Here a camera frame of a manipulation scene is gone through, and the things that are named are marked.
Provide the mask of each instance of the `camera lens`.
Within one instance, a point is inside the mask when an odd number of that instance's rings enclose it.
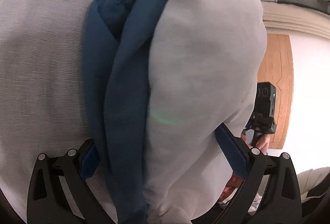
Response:
[[[266,96],[268,95],[268,89],[267,89],[267,88],[264,88],[264,89],[262,90],[262,95],[263,95],[264,97],[266,97]]]

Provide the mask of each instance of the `blue garment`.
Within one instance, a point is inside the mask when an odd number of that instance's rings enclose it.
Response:
[[[121,224],[146,223],[142,191],[148,58],[166,2],[95,0],[86,19],[82,42],[86,114]]]

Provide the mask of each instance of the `silver screw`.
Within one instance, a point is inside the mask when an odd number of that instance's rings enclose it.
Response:
[[[287,159],[287,160],[290,159],[290,155],[286,152],[283,153],[282,156],[283,156],[284,159]]]
[[[46,157],[46,155],[42,153],[38,156],[38,159],[41,161],[41,160],[45,159],[45,157]]]
[[[260,154],[260,151],[257,148],[253,148],[251,151],[254,155],[259,155]]]
[[[69,156],[75,156],[76,153],[77,153],[77,151],[75,149],[71,149],[68,151]]]

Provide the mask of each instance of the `wooden door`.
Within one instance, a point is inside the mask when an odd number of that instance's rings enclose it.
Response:
[[[290,37],[267,35],[267,50],[258,72],[258,82],[269,81],[276,87],[276,133],[271,135],[270,148],[282,149],[291,114],[293,96],[293,58]]]

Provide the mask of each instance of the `wooden cabinet door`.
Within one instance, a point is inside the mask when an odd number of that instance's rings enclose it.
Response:
[[[276,87],[276,133],[271,135],[270,148],[282,149],[290,121],[293,96],[293,58],[290,37],[267,35],[267,50],[258,72],[258,82],[269,81]]]

